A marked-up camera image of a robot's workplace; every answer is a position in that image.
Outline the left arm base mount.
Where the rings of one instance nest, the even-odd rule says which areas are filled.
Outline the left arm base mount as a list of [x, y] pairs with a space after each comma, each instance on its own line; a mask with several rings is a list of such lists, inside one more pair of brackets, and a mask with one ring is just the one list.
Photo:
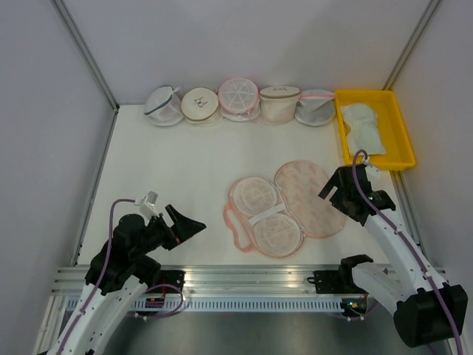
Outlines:
[[178, 294], [185, 284], [184, 270], [161, 271], [160, 278], [146, 290], [146, 294]]

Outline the floral mesh laundry bag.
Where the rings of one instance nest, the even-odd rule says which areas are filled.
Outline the floral mesh laundry bag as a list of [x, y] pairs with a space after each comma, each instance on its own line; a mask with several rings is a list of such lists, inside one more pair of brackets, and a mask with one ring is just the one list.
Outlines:
[[243, 177], [230, 188], [223, 218], [234, 245], [273, 258], [296, 253], [305, 239], [339, 233], [347, 217], [319, 197], [329, 178], [309, 160], [282, 165], [273, 180]]

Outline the white bag blue zipper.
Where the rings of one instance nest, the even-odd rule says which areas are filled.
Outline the white bag blue zipper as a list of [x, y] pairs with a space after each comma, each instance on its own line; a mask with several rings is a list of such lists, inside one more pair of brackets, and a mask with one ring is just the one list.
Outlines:
[[143, 114], [155, 126], [173, 126], [184, 119], [181, 100], [177, 93], [180, 87], [157, 88], [145, 103]]

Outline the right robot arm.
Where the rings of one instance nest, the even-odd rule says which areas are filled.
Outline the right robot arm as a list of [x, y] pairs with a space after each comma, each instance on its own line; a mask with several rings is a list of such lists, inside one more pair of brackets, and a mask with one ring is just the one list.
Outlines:
[[319, 197], [359, 223], [381, 247], [395, 271], [393, 279], [365, 254], [346, 257], [338, 266], [337, 282], [346, 292], [362, 290], [393, 318], [405, 345], [415, 348], [453, 339], [457, 353], [468, 296], [461, 285], [450, 285], [428, 262], [411, 237], [395, 203], [383, 190], [372, 189], [367, 166], [340, 166]]

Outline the pale green white bra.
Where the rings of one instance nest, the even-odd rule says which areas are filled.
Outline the pale green white bra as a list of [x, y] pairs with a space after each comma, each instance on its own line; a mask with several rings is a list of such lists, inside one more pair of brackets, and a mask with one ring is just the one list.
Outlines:
[[354, 156], [359, 150], [368, 155], [385, 155], [386, 148], [381, 142], [378, 130], [378, 114], [366, 104], [356, 103], [341, 107], [344, 123], [348, 126], [347, 145]]

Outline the white bag pink zipper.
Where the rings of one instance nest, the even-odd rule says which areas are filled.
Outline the white bag pink zipper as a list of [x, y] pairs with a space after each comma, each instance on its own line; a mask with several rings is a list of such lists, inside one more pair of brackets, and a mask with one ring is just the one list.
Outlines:
[[336, 115], [335, 93], [324, 89], [309, 89], [301, 93], [296, 105], [295, 119], [308, 126], [323, 126]]

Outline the round beige laundry bag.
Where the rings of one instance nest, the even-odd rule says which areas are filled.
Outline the round beige laundry bag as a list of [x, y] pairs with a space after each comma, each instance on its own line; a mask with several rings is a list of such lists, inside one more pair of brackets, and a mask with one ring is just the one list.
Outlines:
[[213, 126], [222, 121], [217, 94], [205, 87], [187, 92], [181, 101], [181, 111], [190, 124]]

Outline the yellow plastic tray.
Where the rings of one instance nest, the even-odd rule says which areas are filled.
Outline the yellow plastic tray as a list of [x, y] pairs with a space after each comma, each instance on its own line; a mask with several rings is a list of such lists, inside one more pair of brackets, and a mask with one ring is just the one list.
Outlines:
[[416, 164], [395, 93], [373, 89], [339, 89], [335, 107], [345, 163], [365, 150], [382, 170], [403, 171]]

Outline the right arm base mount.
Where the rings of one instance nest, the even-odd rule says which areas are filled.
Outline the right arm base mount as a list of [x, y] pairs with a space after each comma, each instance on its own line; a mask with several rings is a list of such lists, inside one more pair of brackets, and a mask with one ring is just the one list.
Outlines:
[[353, 294], [356, 287], [341, 270], [317, 270], [313, 272], [313, 284], [317, 294]]

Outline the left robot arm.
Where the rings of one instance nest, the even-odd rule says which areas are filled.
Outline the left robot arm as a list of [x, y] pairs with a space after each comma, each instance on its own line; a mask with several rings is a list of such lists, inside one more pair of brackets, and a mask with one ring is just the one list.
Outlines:
[[172, 220], [143, 205], [147, 214], [126, 214], [109, 220], [109, 236], [92, 259], [79, 300], [67, 324], [48, 354], [102, 354], [111, 335], [127, 316], [135, 300], [158, 292], [153, 303], [163, 305], [166, 291], [179, 296], [183, 288], [162, 277], [161, 265], [148, 254], [162, 248], [171, 251], [205, 230], [206, 225], [165, 207]]

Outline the pink rimmed round laundry bag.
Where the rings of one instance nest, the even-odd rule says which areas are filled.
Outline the pink rimmed round laundry bag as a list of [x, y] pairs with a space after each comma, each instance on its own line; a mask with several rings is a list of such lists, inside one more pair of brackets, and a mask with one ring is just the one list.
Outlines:
[[230, 121], [252, 121], [260, 115], [259, 89], [247, 78], [230, 78], [224, 81], [217, 96], [222, 116]]

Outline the aluminium mounting rail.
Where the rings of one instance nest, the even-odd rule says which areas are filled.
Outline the aluminium mounting rail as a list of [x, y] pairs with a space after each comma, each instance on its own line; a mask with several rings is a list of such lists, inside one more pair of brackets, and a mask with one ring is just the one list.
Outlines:
[[[185, 295], [197, 297], [308, 297], [316, 295], [307, 282], [314, 271], [334, 270], [328, 265], [162, 266], [161, 274], [184, 273]], [[60, 267], [53, 277], [51, 296], [78, 296], [89, 266]]]

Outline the cylindrical beige laundry bag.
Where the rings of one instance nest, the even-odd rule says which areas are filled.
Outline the cylindrical beige laundry bag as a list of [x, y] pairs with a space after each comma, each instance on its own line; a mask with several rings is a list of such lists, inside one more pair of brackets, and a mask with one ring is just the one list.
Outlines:
[[297, 87], [280, 85], [259, 91], [260, 121], [270, 125], [286, 124], [294, 119], [301, 91]]

